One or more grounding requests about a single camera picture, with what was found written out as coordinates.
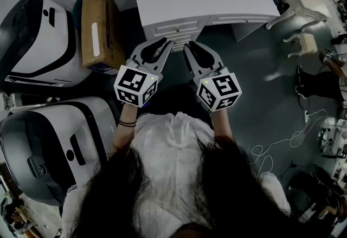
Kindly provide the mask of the black bag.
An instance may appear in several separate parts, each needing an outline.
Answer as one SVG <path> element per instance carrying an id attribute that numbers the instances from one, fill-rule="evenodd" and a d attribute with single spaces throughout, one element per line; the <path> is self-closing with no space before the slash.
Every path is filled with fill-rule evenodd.
<path id="1" fill-rule="evenodd" d="M 321 167 L 312 173 L 299 172 L 289 181 L 288 188 L 303 191 L 315 204 L 318 218 L 342 223 L 347 219 L 347 198 L 343 189 Z"/>

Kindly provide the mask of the white black robot base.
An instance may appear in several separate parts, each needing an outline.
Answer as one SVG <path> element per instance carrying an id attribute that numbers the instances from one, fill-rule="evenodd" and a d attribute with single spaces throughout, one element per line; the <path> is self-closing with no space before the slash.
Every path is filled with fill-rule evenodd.
<path id="1" fill-rule="evenodd" d="M 19 0 L 0 24 L 0 85 L 72 87 L 82 65 L 72 13 L 51 0 Z"/>
<path id="2" fill-rule="evenodd" d="M 62 206 L 107 163 L 119 112 L 113 100 L 84 97 L 8 115 L 0 121 L 0 156 L 29 198 Z"/>

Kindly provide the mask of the teal round object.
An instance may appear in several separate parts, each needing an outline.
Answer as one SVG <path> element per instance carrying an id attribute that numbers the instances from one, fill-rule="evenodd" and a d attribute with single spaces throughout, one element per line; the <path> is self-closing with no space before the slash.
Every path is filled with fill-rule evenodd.
<path id="1" fill-rule="evenodd" d="M 82 2 L 83 0 L 76 0 L 72 10 L 73 21 L 76 28 L 81 28 Z"/>

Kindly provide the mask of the person's left forearm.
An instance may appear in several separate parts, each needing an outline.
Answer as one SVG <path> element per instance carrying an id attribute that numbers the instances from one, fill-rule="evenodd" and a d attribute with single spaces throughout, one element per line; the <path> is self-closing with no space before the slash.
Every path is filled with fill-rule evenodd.
<path id="1" fill-rule="evenodd" d="M 126 123 L 137 122 L 137 111 L 137 106 L 125 103 L 119 121 L 121 120 Z M 113 151 L 121 150 L 130 145 L 134 137 L 134 129 L 135 127 L 117 126 L 112 140 Z"/>

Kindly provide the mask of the brown cardboard box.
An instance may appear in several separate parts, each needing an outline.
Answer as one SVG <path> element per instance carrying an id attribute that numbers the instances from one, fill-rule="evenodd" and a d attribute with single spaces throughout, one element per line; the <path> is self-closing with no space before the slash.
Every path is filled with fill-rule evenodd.
<path id="1" fill-rule="evenodd" d="M 83 66 L 116 75 L 125 64 L 120 12 L 114 0 L 82 0 L 81 50 Z"/>

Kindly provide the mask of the white shirt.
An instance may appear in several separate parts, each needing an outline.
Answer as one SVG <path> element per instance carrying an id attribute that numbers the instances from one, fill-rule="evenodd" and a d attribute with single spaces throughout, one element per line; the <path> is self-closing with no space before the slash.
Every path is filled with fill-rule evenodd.
<path id="1" fill-rule="evenodd" d="M 206 123 L 181 112 L 139 118 L 132 145 L 150 185 L 140 198 L 134 222 L 145 238 L 169 238 L 180 226 L 197 219 L 192 185 L 201 151 L 196 139 L 209 141 L 212 135 Z"/>

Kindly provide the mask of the white metal equipment stand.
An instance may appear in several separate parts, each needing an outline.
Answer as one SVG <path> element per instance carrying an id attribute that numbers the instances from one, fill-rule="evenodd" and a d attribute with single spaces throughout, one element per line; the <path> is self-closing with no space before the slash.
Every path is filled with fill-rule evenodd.
<path id="1" fill-rule="evenodd" d="M 319 146 L 322 157 L 343 159 L 347 157 L 347 120 L 327 118 L 320 129 Z"/>

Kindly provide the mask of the person's right forearm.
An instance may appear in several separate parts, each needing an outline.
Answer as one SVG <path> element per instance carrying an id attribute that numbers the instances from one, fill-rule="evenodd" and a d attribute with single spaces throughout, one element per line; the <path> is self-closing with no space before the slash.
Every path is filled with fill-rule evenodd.
<path id="1" fill-rule="evenodd" d="M 214 136 L 233 138 L 227 109 L 221 109 L 210 114 L 214 128 Z"/>

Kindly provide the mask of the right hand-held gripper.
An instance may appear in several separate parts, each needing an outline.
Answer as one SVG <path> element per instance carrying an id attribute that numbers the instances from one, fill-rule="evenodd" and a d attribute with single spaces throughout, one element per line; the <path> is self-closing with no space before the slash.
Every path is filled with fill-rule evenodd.
<path id="1" fill-rule="evenodd" d="M 188 70 L 194 76 L 196 95 L 207 109 L 215 112 L 233 106 L 242 90 L 236 75 L 223 66 L 219 54 L 195 41 L 186 43 L 183 53 Z"/>

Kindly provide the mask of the cream stool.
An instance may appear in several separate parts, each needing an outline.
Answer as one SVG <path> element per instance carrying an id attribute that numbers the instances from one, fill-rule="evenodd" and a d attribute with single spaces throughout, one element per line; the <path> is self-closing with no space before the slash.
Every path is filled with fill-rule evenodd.
<path id="1" fill-rule="evenodd" d="M 287 39 L 283 39 L 283 43 L 289 43 L 291 41 L 298 40 L 301 45 L 301 50 L 298 52 L 293 52 L 287 54 L 287 57 L 292 56 L 302 56 L 305 54 L 315 54 L 318 52 L 317 44 L 315 38 L 309 33 L 296 33 Z"/>

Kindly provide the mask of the black suitcase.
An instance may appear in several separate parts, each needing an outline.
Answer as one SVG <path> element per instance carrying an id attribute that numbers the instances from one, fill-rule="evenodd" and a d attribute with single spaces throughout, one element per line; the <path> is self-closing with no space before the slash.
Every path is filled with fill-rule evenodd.
<path id="1" fill-rule="evenodd" d="M 285 2 L 283 0 L 273 0 L 279 14 L 283 14 L 286 10 L 286 5 Z"/>

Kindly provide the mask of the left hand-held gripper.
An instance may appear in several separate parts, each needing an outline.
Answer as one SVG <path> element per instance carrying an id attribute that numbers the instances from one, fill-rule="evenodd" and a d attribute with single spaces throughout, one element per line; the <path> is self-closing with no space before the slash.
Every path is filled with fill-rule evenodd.
<path id="1" fill-rule="evenodd" d="M 114 90 L 119 101 L 139 108 L 155 94 L 173 42 L 166 37 L 147 40 L 135 47 L 117 74 Z"/>

